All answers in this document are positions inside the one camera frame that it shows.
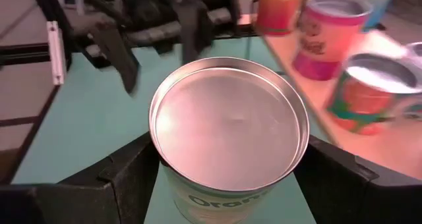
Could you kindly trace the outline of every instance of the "wooden table surface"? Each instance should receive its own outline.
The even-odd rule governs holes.
[[[297,51],[297,32],[284,37],[265,36],[268,47],[278,58],[279,65],[295,82],[296,88],[313,110],[321,127],[332,143],[347,152],[369,161],[422,180],[422,122],[395,120],[387,130],[365,136],[351,133],[335,124],[325,110],[328,96],[337,79],[315,81],[301,76],[291,62]],[[350,54],[371,52],[389,57],[401,57],[402,45],[379,31],[361,34]]]

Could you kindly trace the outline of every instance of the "red can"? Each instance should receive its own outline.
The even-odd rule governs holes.
[[[263,34],[282,36],[293,31],[302,0],[259,0],[256,27]]]

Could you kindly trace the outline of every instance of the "table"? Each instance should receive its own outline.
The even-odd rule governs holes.
[[[251,60],[279,70],[260,38],[252,39]],[[203,57],[244,58],[247,39],[218,40]],[[126,94],[113,68],[99,71],[81,55],[22,161],[14,184],[58,182],[94,164],[148,131],[150,100],[161,81],[180,66],[180,47],[159,56],[153,49],[134,49],[142,68],[136,92]],[[324,138],[311,121],[311,133]],[[162,170],[154,187],[145,223],[188,223],[176,210]],[[246,223],[315,223],[291,174],[268,195]]]
[[[398,119],[387,131],[374,136],[358,135],[342,129],[328,117],[325,111],[326,100],[337,79],[314,81],[301,76],[293,69],[291,62],[295,57],[297,33],[286,37],[266,36],[264,39],[278,58],[280,65],[283,66],[282,68],[294,81],[333,144],[389,169],[422,179],[421,122]],[[361,34],[357,42],[349,54],[371,52],[400,58],[406,52],[399,43],[376,30]]]

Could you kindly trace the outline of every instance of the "light blue table surface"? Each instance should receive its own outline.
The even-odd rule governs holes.
[[[218,40],[202,57],[245,57],[246,38]],[[252,39],[250,60],[280,71],[260,38]],[[114,68],[97,70],[77,53],[65,84],[47,113],[14,184],[58,182],[94,164],[148,131],[148,108],[162,80],[180,67],[180,47],[166,55],[135,49],[142,65],[136,92],[128,95]],[[326,140],[313,116],[311,134]],[[162,170],[145,223],[187,223],[171,200]],[[259,205],[245,223],[315,223],[291,174]]]

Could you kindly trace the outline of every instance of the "floor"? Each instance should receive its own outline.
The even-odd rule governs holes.
[[[251,0],[241,0],[243,13],[249,13]],[[35,0],[0,0],[0,47],[47,41],[45,18]],[[78,18],[75,10],[66,10],[69,18]],[[405,44],[422,41],[422,25],[386,14],[381,21],[386,33]],[[0,121],[35,117],[53,89],[50,63],[9,65],[0,68]],[[0,153],[18,148],[31,124],[2,126]]]

